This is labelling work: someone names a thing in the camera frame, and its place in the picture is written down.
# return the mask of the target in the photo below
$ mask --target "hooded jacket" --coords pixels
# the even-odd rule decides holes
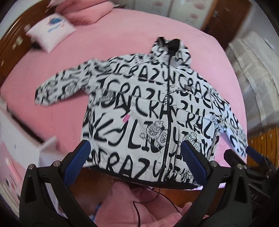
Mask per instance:
[[[230,104],[190,61],[179,39],[159,37],[150,54],[90,59],[58,72],[37,88],[35,102],[48,106],[79,90],[89,95],[82,138],[91,154],[84,167],[149,186],[195,188],[184,140],[211,161],[220,133],[239,156],[247,138]]]

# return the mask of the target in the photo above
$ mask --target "pink bed cover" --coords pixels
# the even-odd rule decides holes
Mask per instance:
[[[50,107],[35,105],[37,86],[63,69],[90,58],[107,60],[129,53],[149,53],[158,36],[181,39],[192,56],[191,68],[200,73],[230,102],[244,130],[244,102],[235,73],[217,40],[187,24],[139,11],[114,9],[97,23],[77,27],[51,53],[30,50],[1,87],[8,108],[42,139],[55,135],[64,154],[79,144],[88,96],[82,92]],[[223,153],[231,148],[220,136],[215,160],[226,166]]]

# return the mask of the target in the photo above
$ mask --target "wooden door frame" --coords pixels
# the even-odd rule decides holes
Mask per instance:
[[[209,23],[209,21],[211,20],[211,17],[216,9],[216,6],[218,4],[219,0],[214,0],[214,2],[212,3],[212,7],[211,10],[209,11],[209,13],[207,14],[207,17],[205,19],[205,22],[201,28],[201,31],[203,31],[205,29],[205,27],[207,26],[207,24]]]

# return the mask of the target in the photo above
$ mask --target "black and white jacket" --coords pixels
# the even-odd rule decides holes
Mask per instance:
[[[35,102],[48,106],[83,90],[89,103],[82,137],[92,150],[85,167],[150,186],[194,188],[184,140],[211,161],[220,132],[239,156],[247,138],[230,104],[190,60],[180,40],[159,37],[150,54],[90,59],[58,72],[37,88]]]

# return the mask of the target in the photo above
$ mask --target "bed frame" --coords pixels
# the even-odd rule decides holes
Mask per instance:
[[[32,42],[25,35],[27,30],[37,22],[54,13],[54,8],[48,10],[50,0],[42,0],[23,14],[9,27],[0,40],[0,86],[19,62],[30,50]]]

